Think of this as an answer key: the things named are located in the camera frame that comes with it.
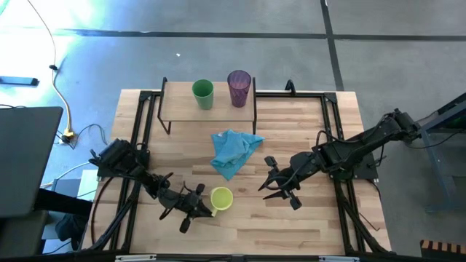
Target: green cup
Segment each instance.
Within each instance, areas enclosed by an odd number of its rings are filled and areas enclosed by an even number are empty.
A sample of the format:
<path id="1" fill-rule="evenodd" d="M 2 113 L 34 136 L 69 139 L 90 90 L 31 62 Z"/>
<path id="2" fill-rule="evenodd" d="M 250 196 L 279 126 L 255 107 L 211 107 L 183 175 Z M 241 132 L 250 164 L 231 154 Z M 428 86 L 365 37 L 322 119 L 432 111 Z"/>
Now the green cup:
<path id="1" fill-rule="evenodd" d="M 201 109 L 209 110 L 213 105 L 213 84 L 209 80 L 200 79 L 192 85 L 192 92 Z"/>

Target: yellow cup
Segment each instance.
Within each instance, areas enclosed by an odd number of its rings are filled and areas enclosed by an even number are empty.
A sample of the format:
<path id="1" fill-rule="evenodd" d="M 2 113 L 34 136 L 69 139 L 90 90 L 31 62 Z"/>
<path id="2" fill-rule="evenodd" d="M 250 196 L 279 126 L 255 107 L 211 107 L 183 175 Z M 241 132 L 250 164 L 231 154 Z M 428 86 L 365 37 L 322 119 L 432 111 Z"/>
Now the yellow cup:
<path id="1" fill-rule="evenodd" d="M 210 203 L 212 203 L 212 216 L 216 216 L 217 211 L 227 210 L 233 204 L 233 193 L 226 187 L 217 187 L 210 192 Z"/>

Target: gray floor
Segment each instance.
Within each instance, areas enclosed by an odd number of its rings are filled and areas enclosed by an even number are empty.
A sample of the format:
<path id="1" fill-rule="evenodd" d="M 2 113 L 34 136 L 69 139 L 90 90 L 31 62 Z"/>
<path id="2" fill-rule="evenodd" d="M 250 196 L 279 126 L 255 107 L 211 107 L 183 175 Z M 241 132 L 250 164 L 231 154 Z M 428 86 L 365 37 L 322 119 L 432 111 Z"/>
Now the gray floor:
<path id="1" fill-rule="evenodd" d="M 41 26 L 23 2 L 11 1 L 0 15 L 0 72 L 35 76 L 41 84 L 37 88 L 0 86 L 0 102 L 62 106 L 50 86 L 50 40 L 45 31 L 21 29 Z M 53 28 L 325 33 L 318 0 L 33 3 Z M 462 14 L 466 2 L 460 0 L 328 0 L 328 8 L 334 33 L 466 33 Z M 257 78 L 259 89 L 282 89 L 289 78 L 299 90 L 336 89 L 325 39 L 57 36 L 55 41 L 60 65 L 57 86 L 70 103 L 74 129 L 99 123 L 107 137 L 119 91 L 158 88 L 163 76 L 176 81 L 222 81 L 230 71 L 241 68 Z M 414 119 L 422 118 L 466 89 L 464 41 L 336 41 L 336 51 L 344 89 L 356 91 L 367 128 L 397 107 Z M 60 130 L 65 121 L 63 117 Z M 446 150 L 454 145 L 449 143 Z M 91 148 L 103 148 L 97 130 L 86 131 L 74 151 L 54 146 L 44 182 L 87 161 Z M 385 152 L 387 158 L 378 171 L 393 250 L 420 255 L 421 239 L 466 244 L 464 213 L 424 211 L 440 196 L 427 154 L 402 143 L 388 144 Z M 460 153 L 453 157 L 461 162 Z M 78 170 L 70 174 L 70 178 L 79 176 Z"/>

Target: blue cloth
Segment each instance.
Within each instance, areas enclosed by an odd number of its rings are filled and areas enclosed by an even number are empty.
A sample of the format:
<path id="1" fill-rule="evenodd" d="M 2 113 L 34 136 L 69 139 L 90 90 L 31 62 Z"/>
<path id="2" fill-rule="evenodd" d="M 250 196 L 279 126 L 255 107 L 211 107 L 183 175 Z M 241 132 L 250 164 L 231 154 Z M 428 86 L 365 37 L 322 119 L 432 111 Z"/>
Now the blue cloth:
<path id="1" fill-rule="evenodd" d="M 210 164 L 227 180 L 246 163 L 265 138 L 233 130 L 211 135 L 216 157 Z"/>

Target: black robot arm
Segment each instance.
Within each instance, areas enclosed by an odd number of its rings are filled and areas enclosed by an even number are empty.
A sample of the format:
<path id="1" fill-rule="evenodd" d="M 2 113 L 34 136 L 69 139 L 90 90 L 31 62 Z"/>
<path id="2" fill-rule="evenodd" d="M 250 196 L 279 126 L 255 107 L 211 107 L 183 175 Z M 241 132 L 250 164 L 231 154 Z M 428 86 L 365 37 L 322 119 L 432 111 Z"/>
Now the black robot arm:
<path id="1" fill-rule="evenodd" d="M 191 219 L 199 217 L 212 217 L 212 212 L 204 205 L 201 193 L 205 185 L 197 185 L 196 190 L 187 188 L 184 183 L 180 192 L 169 189 L 170 181 L 166 176 L 151 174 L 142 163 L 147 163 L 149 151 L 137 150 L 126 140 L 116 139 L 108 145 L 99 156 L 91 151 L 93 158 L 89 160 L 99 167 L 98 175 L 104 177 L 129 178 L 140 182 L 146 192 L 153 198 L 158 198 L 165 207 L 165 211 L 160 215 L 160 220 L 165 218 L 173 209 L 186 213 L 186 218 L 180 227 L 180 232 L 186 233 Z"/>
<path id="2" fill-rule="evenodd" d="M 395 109 L 392 113 L 385 114 L 376 126 L 347 140 L 339 140 L 320 131 L 312 151 L 292 156 L 290 167 L 279 170 L 274 157 L 266 157 L 265 162 L 272 169 L 259 190 L 264 188 L 278 190 L 264 199 L 290 198 L 290 204 L 296 210 L 301 207 L 301 203 L 292 190 L 299 190 L 299 183 L 304 179 L 319 171 L 332 174 L 333 179 L 349 179 L 352 177 L 352 171 L 357 168 L 366 154 L 389 141 L 411 142 L 419 137 L 418 129 L 419 125 L 407 113 Z M 328 141 L 318 144 L 321 134 L 326 134 Z"/>

